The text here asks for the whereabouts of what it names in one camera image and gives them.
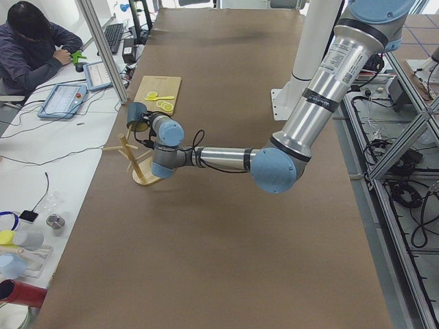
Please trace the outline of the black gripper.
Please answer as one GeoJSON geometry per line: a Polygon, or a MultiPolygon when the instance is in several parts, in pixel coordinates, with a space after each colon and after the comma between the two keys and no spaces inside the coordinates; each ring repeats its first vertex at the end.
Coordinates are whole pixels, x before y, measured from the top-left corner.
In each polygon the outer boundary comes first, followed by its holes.
{"type": "Polygon", "coordinates": [[[159,111],[147,111],[141,115],[142,120],[147,123],[150,129],[150,136],[157,136],[158,120],[164,117],[165,114],[159,111]]]}

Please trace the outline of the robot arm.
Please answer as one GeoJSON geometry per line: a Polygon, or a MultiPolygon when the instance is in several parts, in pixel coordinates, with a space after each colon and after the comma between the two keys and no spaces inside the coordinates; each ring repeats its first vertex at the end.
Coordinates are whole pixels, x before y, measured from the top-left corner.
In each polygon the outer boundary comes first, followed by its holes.
{"type": "Polygon", "coordinates": [[[282,128],[261,149],[183,147],[184,131],[170,117],[147,112],[156,133],[151,172],[167,179],[180,167],[249,173],[269,193],[293,187],[311,160],[311,147],[355,79],[378,53],[399,48],[412,1],[311,1],[290,80],[272,91],[282,128]]]}

